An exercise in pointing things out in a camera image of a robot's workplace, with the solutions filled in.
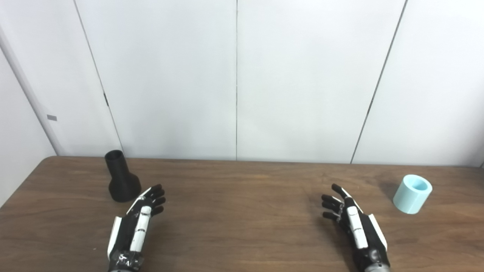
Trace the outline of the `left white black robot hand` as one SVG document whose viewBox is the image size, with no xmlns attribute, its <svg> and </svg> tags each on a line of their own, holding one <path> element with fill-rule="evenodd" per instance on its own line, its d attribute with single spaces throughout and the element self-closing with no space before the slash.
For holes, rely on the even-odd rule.
<svg viewBox="0 0 484 272">
<path fill-rule="evenodd" d="M 166 201 L 161 184 L 144 191 L 123 217 L 115 217 L 107 257 L 109 272 L 138 272 L 144 262 L 142 248 L 150 220 L 163 212 Z"/>
</svg>

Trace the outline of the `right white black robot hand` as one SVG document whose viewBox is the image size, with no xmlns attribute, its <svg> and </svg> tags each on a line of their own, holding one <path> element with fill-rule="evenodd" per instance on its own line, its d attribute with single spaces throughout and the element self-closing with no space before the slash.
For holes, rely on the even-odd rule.
<svg viewBox="0 0 484 272">
<path fill-rule="evenodd" d="M 390 272 L 388 244 L 373 214 L 362 211 L 355 199 L 341 186 L 332 184 L 332 190 L 341 196 L 323 194 L 323 218 L 335 222 L 348 237 L 352 259 L 360 272 Z"/>
</svg>

